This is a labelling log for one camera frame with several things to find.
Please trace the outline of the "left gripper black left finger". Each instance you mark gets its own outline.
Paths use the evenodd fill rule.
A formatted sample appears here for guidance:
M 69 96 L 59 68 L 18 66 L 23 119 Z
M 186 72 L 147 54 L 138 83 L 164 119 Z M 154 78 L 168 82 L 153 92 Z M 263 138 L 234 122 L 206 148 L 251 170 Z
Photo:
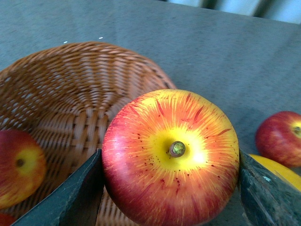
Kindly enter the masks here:
M 14 226 L 95 226 L 104 191 L 102 151 L 96 152 Z

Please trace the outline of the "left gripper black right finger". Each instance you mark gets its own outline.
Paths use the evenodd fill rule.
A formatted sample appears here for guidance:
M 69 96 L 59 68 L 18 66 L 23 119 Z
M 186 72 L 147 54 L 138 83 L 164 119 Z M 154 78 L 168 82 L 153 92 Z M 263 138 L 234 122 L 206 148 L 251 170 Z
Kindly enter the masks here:
M 299 226 L 301 192 L 239 151 L 238 190 L 250 226 Z

